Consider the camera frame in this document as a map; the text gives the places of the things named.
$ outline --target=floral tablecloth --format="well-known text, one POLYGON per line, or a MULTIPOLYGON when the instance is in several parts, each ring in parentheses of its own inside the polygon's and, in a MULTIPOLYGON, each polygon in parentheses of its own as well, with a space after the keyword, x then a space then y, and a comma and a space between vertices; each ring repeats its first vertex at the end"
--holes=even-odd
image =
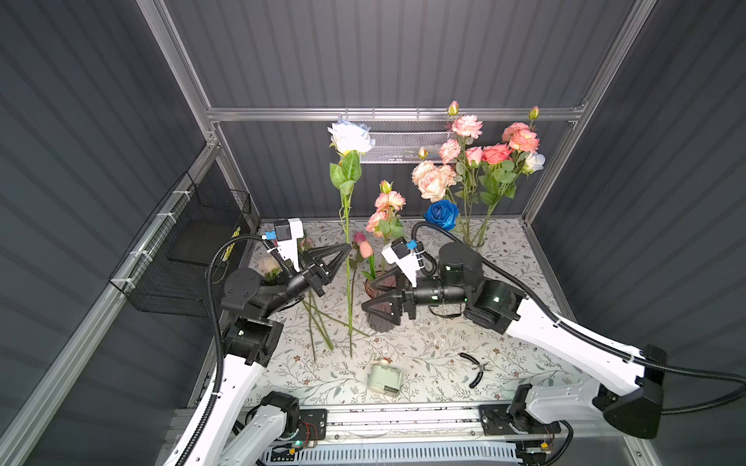
MULTIPOLYGON (((352 224, 351 235, 364 230, 365 225, 365 222, 352 224)), ((412 225, 405 221, 405 230, 412 225)), ((263 231, 271 228, 267 224, 263 231)), ((344 240, 339 222, 304 222, 304 231, 314 246, 344 240)), ((418 233, 426 250, 434 256, 448 241, 433 230, 420 229, 418 233)), ((368 237, 374 250, 380 251, 383 242, 371 234, 368 237)), ((487 238, 482 254, 531 286, 556 312, 554 297, 519 221, 492 220, 487 238)), ((266 255, 265 251, 256 252, 251 267, 256 267, 266 255)), ((509 400, 522 381, 534 385, 566 385, 586 378, 577 368, 542 348, 485 330, 464 317, 450 320, 436 317, 426 308, 418 308, 416 320, 404 317, 401 326, 376 333, 360 308, 360 303, 368 300, 364 281, 358 273, 354 284, 354 326, 370 336, 354 334, 354 356, 350 357, 347 328, 325 319, 335 348, 329 351, 314 330, 314 362, 307 311, 301 304, 282 311, 273 317, 284 324, 282 337, 268 368, 246 400, 247 406, 257 404, 272 390, 296 396, 304 405, 509 400), (471 363, 458 356, 461 352, 489 363, 491 371, 484 374, 475 389, 470 389, 468 384, 477 372, 471 363), (367 389, 371 361, 383 357, 390 358, 392 365, 404 373, 404 384, 396 397, 367 389)), ((316 297, 319 308, 347 321, 344 269, 326 291, 324 296, 316 297)), ((455 306, 435 309, 442 314, 457 311, 455 306)))

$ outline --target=wire cutters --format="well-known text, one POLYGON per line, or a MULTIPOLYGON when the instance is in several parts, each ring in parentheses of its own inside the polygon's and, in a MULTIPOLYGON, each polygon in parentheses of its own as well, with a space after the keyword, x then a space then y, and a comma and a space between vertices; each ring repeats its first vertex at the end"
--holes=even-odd
POLYGON ((474 379, 470 384, 468 384, 469 388, 476 388, 477 385, 479 385, 479 382, 482 381, 482 377, 484 376, 484 372, 489 372, 489 369, 486 368, 487 364, 480 364, 477 358, 473 357, 471 354, 466 353, 459 353, 459 356, 469 361, 471 364, 476 365, 477 369, 479 369, 479 372, 477 372, 477 378, 474 379))

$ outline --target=black wire basket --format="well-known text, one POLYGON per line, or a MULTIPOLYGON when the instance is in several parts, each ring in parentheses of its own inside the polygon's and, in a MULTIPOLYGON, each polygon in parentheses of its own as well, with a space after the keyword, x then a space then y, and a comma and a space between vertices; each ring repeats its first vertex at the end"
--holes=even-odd
MULTIPOLYGON (((250 232, 250 206, 247 192, 193 184, 170 213, 158 214, 163 220, 142 251, 129 248, 122 257, 120 265, 131 254, 137 256, 128 276, 112 276, 109 281, 139 311, 207 317, 207 266, 232 236, 250 232)), ((222 282, 238 268, 245 246, 236 243, 216 264, 213 286, 218 302, 222 282)))

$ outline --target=blue rose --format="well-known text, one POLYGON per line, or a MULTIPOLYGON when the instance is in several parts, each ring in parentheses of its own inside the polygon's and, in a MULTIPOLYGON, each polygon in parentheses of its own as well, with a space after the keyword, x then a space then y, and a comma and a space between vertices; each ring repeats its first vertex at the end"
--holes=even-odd
POLYGON ((453 230, 456 226, 456 217, 459 216, 459 208, 448 199, 443 199, 431 204, 423 216, 427 223, 438 225, 444 230, 453 230))

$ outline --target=vase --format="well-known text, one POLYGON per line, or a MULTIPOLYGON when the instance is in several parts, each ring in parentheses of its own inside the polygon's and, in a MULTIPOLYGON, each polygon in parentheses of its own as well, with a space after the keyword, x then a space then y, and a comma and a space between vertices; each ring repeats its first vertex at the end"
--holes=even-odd
MULTIPOLYGON (((396 286, 396 279, 394 277, 387 277, 381 285, 384 286, 396 286)), ((378 297, 383 292, 378 291, 377 289, 373 289, 370 287, 370 280, 366 280, 366 293, 370 298, 378 297)), ((368 325, 375 330, 376 332, 388 332, 394 327, 396 327, 394 324, 392 324, 389 321, 386 321, 377 315, 368 314, 368 325)))

